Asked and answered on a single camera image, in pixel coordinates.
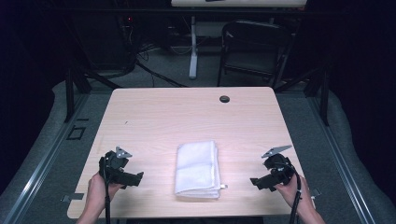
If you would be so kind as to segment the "white mesh laundry bag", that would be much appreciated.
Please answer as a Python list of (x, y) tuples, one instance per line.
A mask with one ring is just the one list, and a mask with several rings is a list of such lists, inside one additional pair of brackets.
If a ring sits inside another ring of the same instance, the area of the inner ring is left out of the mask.
[(176, 196), (217, 200), (225, 188), (220, 181), (218, 155), (213, 140), (180, 145), (177, 149)]

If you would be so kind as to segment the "black metal frame stand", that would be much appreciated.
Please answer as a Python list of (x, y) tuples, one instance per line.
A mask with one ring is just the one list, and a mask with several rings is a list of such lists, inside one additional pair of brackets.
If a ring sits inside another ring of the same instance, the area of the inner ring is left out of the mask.
[(75, 90), (77, 88), (80, 93), (88, 94), (92, 90), (89, 78), (93, 78), (112, 90), (118, 89), (120, 86), (112, 81), (100, 76), (99, 74), (81, 66), (72, 66), (65, 74), (65, 90), (66, 90), (66, 117), (68, 122), (75, 113)]
[(330, 74), (326, 67), (314, 68), (302, 75), (299, 75), (285, 84), (275, 88), (275, 92), (286, 91), (296, 84), (308, 80), (308, 84), (304, 88), (304, 95), (306, 97), (314, 97), (320, 91), (319, 101), (319, 117), (323, 123), (328, 126), (328, 103), (329, 103), (329, 80)]

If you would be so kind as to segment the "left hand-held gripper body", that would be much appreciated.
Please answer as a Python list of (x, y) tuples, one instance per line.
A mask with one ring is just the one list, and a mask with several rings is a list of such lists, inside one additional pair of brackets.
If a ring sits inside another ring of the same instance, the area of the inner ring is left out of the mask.
[(112, 184), (121, 184), (126, 182), (123, 168), (132, 155), (122, 149), (116, 147), (116, 150), (109, 150), (104, 157), (99, 160), (99, 175), (107, 182)]

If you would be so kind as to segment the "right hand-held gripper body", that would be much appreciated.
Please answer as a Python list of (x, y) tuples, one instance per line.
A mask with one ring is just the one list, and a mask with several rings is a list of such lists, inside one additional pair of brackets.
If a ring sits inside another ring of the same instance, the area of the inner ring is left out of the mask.
[(291, 148), (291, 145), (273, 147), (262, 155), (265, 159), (263, 165), (270, 171), (272, 183), (287, 185), (294, 174), (290, 160), (281, 154), (282, 151)]

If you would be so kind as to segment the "dark equipment rack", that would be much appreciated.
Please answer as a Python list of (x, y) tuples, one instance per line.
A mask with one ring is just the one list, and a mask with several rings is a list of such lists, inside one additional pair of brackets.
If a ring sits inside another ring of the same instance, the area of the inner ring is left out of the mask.
[(127, 29), (119, 16), (76, 14), (72, 20), (93, 69), (121, 70), (123, 73), (134, 70), (135, 56), (127, 43)]

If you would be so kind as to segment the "white table leg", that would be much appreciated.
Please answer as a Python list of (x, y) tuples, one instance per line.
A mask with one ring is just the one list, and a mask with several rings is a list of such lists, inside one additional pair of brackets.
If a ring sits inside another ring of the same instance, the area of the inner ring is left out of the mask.
[(196, 23), (195, 17), (191, 17), (191, 62), (190, 62), (190, 72), (189, 78), (196, 79), (197, 78), (197, 42), (196, 42)]

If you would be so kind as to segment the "black folding chair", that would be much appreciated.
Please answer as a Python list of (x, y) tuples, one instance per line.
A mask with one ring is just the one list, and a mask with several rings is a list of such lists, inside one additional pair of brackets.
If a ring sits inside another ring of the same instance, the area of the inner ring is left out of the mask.
[(237, 20), (221, 31), (217, 86), (228, 71), (262, 77), (272, 88), (281, 78), (293, 35), (287, 28), (268, 22)]

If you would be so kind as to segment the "person's left hand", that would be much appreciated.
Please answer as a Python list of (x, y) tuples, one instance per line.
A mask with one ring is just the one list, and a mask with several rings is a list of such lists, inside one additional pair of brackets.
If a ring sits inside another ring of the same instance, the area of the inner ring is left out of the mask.
[(89, 181), (87, 204), (95, 208), (104, 208), (106, 203), (106, 196), (109, 195), (113, 199), (119, 189), (122, 188), (120, 184), (109, 184), (106, 187), (104, 179), (96, 173)]

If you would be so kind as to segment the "aluminium floor rail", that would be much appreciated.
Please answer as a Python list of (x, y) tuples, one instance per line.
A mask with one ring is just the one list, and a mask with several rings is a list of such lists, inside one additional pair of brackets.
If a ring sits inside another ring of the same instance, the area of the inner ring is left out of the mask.
[(0, 195), (0, 224), (18, 224), (42, 186), (60, 152), (60, 145), (72, 127), (72, 122), (86, 104), (89, 96), (75, 100), (75, 112), (68, 122), (65, 98), (56, 96), (49, 117), (20, 169)]
[(346, 188), (348, 197), (352, 202), (356, 213), (361, 221), (361, 224), (376, 224), (373, 214), (368, 208), (367, 203), (361, 194), (361, 190), (358, 187), (355, 178), (353, 177), (347, 165), (347, 162), (341, 152), (338, 143), (336, 142), (334, 135), (332, 134), (331, 128), (325, 125), (319, 114), (319, 104), (317, 100), (315, 98), (308, 97), (307, 102), (314, 114), (314, 117), (320, 129), (323, 131), (328, 144), (330, 145), (332, 159)]

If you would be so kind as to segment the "person's right hand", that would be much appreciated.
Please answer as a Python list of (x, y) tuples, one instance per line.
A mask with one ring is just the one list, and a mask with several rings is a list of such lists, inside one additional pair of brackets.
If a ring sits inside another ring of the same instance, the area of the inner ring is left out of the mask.
[(294, 175), (287, 185), (277, 184), (275, 188), (290, 207), (293, 207), (297, 192), (301, 192), (300, 201), (297, 206), (298, 212), (314, 207), (307, 181), (303, 176)]

